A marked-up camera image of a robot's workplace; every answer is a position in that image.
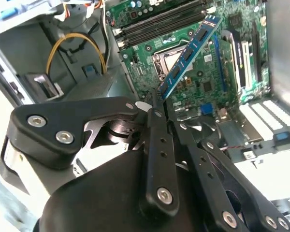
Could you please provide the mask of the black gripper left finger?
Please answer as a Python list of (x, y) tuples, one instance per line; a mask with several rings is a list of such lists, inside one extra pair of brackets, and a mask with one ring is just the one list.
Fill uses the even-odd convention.
[(172, 103), (153, 91), (144, 110), (127, 97), (27, 104), (10, 115), (6, 144), (23, 155), (48, 192), (72, 179), (72, 164), (84, 147), (123, 141), (143, 161), (141, 204), (174, 216), (179, 209)]

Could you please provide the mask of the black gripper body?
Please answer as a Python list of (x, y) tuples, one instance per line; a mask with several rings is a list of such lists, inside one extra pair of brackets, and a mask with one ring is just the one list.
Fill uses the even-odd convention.
[(198, 177), (208, 155), (180, 145), (165, 122), (147, 121), (141, 148), (125, 152), (56, 190), (37, 232), (203, 232)]

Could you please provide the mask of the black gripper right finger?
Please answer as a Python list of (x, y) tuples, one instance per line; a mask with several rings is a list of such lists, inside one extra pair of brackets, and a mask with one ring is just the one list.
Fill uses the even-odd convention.
[(290, 232), (290, 222), (209, 140), (196, 143), (191, 129), (177, 120), (173, 104), (164, 110), (176, 151), (185, 155), (208, 232)]

